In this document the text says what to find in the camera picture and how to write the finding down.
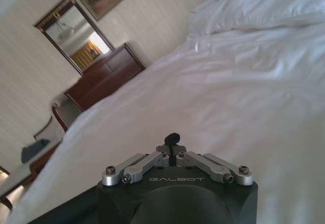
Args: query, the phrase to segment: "hex bolt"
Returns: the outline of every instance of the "hex bolt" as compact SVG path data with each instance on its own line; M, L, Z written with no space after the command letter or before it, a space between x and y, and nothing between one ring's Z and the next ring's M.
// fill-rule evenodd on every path
M224 183L232 183L234 181L234 177L230 173L226 173L223 176Z
M248 174L249 173L249 168L247 166L240 166L239 167L239 172L242 174Z
M115 166L109 166L109 167L106 167L106 174L107 175L113 175L115 173Z
M178 156L179 156L180 158L184 158L184 154L185 154L184 151L180 151L180 152L178 153Z
M128 184L131 182L131 175L129 173L126 173L122 176L122 182L125 184Z

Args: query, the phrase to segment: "silver bracket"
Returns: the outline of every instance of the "silver bracket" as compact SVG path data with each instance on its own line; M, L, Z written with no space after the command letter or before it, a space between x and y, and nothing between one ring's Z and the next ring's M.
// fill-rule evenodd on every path
M216 182L231 183L234 179L227 167L217 165L192 151L185 152L182 161L178 161L177 165L196 166Z
M244 185L244 186L251 186L253 184L253 175L252 172L247 168L247 172L246 173L241 173L239 171L239 167L224 161L223 159L220 159L212 154L204 154L203 155L204 158L208 159L209 161L226 167L230 170L230 172L232 173L232 175L235 177L235 182L239 185Z
M122 181L124 183L134 183L141 181L143 175L153 166L164 167L168 165L169 156L163 156L161 152L155 151L135 165L127 167L124 170Z
M106 171L102 173L102 183L105 186L113 186L119 183L119 180L121 179L121 176L123 175L123 171L128 166L131 166L133 164L136 164L137 162L141 161L143 158L145 158L145 154L136 154L132 156L131 158L127 159L123 163L119 164L115 168L114 174L107 174Z

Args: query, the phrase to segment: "wooden furniture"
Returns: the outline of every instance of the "wooden furniture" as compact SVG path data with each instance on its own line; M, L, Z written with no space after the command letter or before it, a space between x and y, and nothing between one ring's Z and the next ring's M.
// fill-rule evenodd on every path
M102 55L84 71L83 77L66 95L81 109L86 110L99 100L111 95L145 67L128 44Z
M10 174L8 179L0 186L0 200L5 202L6 196L17 187L26 186L33 182L60 143L50 142L37 155Z

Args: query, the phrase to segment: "white duvet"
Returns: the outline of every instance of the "white duvet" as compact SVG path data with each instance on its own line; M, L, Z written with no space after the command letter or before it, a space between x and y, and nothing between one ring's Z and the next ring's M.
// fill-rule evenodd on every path
M245 12L249 1L264 8ZM26 223L82 193L107 165L153 152L172 132L187 150L250 166L258 223L323 223L323 2L282 2L284 16L272 25L264 24L270 10L277 13L276 0L210 0L197 8L183 45L79 116L9 223ZM228 5L243 14L222 23L217 13L226 16ZM301 8L312 5L312 15ZM294 10L303 21L289 18ZM257 15L253 26L236 26L250 14Z

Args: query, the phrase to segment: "striped wallpaper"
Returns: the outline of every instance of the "striped wallpaper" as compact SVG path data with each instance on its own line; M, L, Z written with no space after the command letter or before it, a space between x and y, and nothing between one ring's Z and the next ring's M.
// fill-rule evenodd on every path
M0 19L0 165L12 171L21 148L49 119L49 102L79 74L33 25L60 0L18 0ZM191 9L205 0L123 0L98 23L117 47L129 42L150 65L186 37Z

